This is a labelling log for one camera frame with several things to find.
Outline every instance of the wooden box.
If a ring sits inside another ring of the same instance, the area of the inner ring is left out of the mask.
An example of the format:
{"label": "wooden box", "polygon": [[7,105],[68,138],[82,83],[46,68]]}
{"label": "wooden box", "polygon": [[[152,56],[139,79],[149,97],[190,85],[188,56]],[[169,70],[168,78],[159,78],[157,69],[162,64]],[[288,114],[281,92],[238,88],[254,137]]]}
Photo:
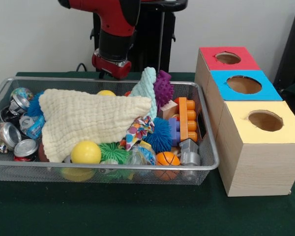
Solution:
{"label": "wooden box", "polygon": [[211,71],[206,90],[207,109],[216,137],[224,101],[282,101],[260,70]]}
{"label": "wooden box", "polygon": [[202,47],[199,49],[195,83],[207,91],[212,70],[260,70],[244,47]]}
{"label": "wooden box", "polygon": [[226,101],[216,139],[228,196],[287,195],[295,181],[295,116],[284,101]]}

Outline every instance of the purple spiky ball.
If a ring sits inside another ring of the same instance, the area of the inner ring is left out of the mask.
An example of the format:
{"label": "purple spiky ball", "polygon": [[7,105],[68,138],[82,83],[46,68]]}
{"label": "purple spiky ball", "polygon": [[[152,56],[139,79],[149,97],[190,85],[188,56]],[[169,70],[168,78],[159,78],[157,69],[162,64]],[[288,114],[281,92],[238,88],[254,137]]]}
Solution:
{"label": "purple spiky ball", "polygon": [[161,107],[166,105],[173,98],[174,86],[171,85],[171,75],[163,70],[159,71],[159,74],[154,83],[154,92],[157,110],[160,111]]}

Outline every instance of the wire mesh basket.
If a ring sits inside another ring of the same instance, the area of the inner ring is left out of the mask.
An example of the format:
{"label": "wire mesh basket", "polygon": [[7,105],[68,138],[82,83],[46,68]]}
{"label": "wire mesh basket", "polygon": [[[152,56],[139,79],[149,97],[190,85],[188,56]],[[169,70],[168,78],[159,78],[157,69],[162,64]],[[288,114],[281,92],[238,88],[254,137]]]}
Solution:
{"label": "wire mesh basket", "polygon": [[[102,81],[71,78],[14,77],[0,85],[0,110],[9,104],[11,92],[19,87],[34,94],[46,89],[68,89],[96,94],[111,90],[124,95],[137,81]],[[135,166],[109,164],[73,164],[49,162],[15,162],[13,153],[0,153],[0,180],[38,182],[99,182],[200,185],[210,170],[217,168],[219,158],[202,90],[195,83],[172,82],[174,99],[194,100],[198,117],[198,154],[200,166]]]}

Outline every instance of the spiky sensory ball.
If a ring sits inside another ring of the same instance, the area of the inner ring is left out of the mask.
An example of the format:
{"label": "spiky sensory ball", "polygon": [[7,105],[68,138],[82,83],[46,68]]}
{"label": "spiky sensory ball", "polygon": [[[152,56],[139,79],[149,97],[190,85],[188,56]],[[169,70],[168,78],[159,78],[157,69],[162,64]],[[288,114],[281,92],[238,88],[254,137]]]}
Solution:
{"label": "spiky sensory ball", "polygon": [[154,125],[154,133],[148,133],[144,141],[151,144],[155,153],[170,151],[172,149],[172,138],[168,120],[156,117]]}
{"label": "spiky sensory ball", "polygon": [[43,115],[43,112],[40,109],[39,105],[39,97],[44,93],[44,91],[37,93],[33,100],[30,101],[29,108],[28,108],[28,116],[30,117],[38,117]]}
{"label": "spiky sensory ball", "polygon": [[124,164],[129,156],[124,148],[118,148],[119,143],[100,144],[99,148],[102,152],[101,161],[115,160],[118,164]]}
{"label": "spiky sensory ball", "polygon": [[171,78],[170,74],[160,70],[156,78],[156,82],[154,83],[154,92],[158,111],[160,111],[161,107],[166,105],[173,98],[174,86],[171,85]]}

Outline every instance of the blue square top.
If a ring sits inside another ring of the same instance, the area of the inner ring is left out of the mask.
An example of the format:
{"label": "blue square top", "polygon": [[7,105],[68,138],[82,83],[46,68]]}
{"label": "blue square top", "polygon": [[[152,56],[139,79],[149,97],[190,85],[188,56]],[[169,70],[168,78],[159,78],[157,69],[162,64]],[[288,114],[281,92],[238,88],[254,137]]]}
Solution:
{"label": "blue square top", "polygon": [[[222,98],[226,101],[282,101],[282,98],[277,93],[270,80],[261,70],[215,70],[211,71],[211,74]],[[251,94],[233,90],[227,83],[227,80],[234,76],[249,77],[257,81],[261,85],[261,90]]]}

